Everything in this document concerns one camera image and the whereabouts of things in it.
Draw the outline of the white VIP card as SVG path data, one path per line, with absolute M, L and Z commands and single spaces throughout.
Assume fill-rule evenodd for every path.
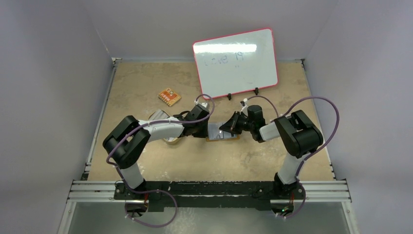
M 222 122 L 211 122 L 208 124 L 209 140 L 220 140 L 224 138 L 222 130 L 219 129 L 222 125 Z

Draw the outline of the yellow leather card holder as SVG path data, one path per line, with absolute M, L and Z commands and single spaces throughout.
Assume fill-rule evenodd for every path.
M 237 140 L 237 139 L 240 138 L 239 135 L 232 134 L 232 133 L 229 133 L 229 132 L 226 132 L 226 131 L 223 131 L 223 130 L 222 130 L 222 132 L 223 132 L 223 135 L 224 135 L 224 138 L 223 138 L 223 139 L 220 139 L 220 140 L 209 140 L 209 139 L 208 139 L 208 136 L 207 136 L 207 137 L 206 137 L 206 141 L 208 141 L 208 142 L 213 142 L 213 141 Z

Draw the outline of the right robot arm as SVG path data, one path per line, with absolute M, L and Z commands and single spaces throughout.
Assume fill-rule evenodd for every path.
M 250 132 L 259 143 L 281 138 L 287 155 L 274 176 L 273 191 L 279 198 L 286 198 L 298 187 L 299 168 L 304 157 L 323 144 L 322 133 L 302 110 L 267 124 L 261 106 L 251 105 L 246 108 L 246 113 L 234 112 L 219 129 L 234 135 Z

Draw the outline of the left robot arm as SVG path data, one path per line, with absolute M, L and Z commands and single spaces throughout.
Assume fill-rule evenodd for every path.
M 102 143 L 108 153 L 107 163 L 114 166 L 127 183 L 126 193 L 132 199 L 140 199 L 145 194 L 146 181 L 137 161 L 148 143 L 188 136 L 205 138 L 209 117 L 205 102 L 166 119 L 149 121 L 126 116 Z

